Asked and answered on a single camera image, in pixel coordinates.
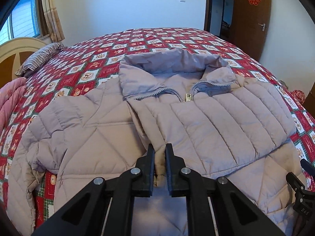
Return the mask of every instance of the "beige puffer jacket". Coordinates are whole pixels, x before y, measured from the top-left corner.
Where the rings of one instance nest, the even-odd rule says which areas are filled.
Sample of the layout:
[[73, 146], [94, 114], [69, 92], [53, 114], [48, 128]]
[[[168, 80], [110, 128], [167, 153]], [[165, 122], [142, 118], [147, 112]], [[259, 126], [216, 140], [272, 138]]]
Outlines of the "beige puffer jacket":
[[[183, 102], [186, 94], [192, 101]], [[232, 73], [217, 55], [167, 52], [126, 56], [119, 77], [84, 96], [60, 97], [25, 132], [13, 159], [7, 214], [23, 235], [34, 230], [32, 191], [47, 169], [58, 174], [54, 209], [93, 178], [118, 177], [149, 143], [156, 151], [151, 198], [135, 200], [132, 235], [187, 235], [184, 198], [165, 187], [166, 143], [188, 167], [228, 178], [286, 235], [296, 214], [285, 176], [304, 183], [289, 139], [292, 116], [269, 83]]]

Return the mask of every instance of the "curtain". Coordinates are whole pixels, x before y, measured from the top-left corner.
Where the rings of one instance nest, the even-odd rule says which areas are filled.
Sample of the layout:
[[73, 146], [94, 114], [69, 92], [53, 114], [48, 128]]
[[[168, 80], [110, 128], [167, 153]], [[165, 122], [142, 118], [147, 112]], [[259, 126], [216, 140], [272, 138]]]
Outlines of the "curtain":
[[50, 38], [53, 42], [64, 40], [64, 34], [53, 0], [42, 0], [44, 16], [47, 23]]

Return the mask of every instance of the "zipper pull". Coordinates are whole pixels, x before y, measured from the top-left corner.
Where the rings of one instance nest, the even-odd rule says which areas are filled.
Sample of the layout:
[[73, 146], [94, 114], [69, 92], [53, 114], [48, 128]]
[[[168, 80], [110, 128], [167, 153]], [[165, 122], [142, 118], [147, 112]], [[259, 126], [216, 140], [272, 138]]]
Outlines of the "zipper pull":
[[186, 94], [186, 102], [192, 100], [192, 95], [191, 94]]

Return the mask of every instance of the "wooden headboard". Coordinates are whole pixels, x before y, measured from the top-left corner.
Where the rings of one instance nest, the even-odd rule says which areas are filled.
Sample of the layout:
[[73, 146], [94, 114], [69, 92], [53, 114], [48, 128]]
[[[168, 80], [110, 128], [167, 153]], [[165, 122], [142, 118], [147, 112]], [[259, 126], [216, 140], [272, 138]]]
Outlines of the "wooden headboard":
[[46, 43], [32, 37], [15, 38], [0, 45], [0, 88], [17, 78], [15, 72], [23, 62], [45, 46]]

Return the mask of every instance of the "silver bolt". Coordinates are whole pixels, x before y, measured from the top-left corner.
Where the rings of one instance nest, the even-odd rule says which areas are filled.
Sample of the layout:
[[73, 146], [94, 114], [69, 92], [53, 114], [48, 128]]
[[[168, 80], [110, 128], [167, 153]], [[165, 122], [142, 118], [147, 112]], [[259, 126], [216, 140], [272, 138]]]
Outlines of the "silver bolt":
[[93, 183], [97, 184], [97, 185], [100, 185], [100, 184], [103, 183], [103, 181], [104, 180], [101, 177], [97, 177], [97, 178], [94, 178]]
[[228, 182], [228, 180], [227, 180], [227, 178], [226, 177], [219, 177], [218, 178], [218, 182], [220, 183], [220, 184], [227, 184], [227, 182]]
[[139, 168], [132, 168], [130, 172], [131, 174], [137, 175], [141, 172], [141, 170]]
[[182, 168], [181, 169], [181, 172], [183, 173], [183, 174], [189, 174], [190, 172], [191, 172], [191, 170], [190, 170], [190, 168]]

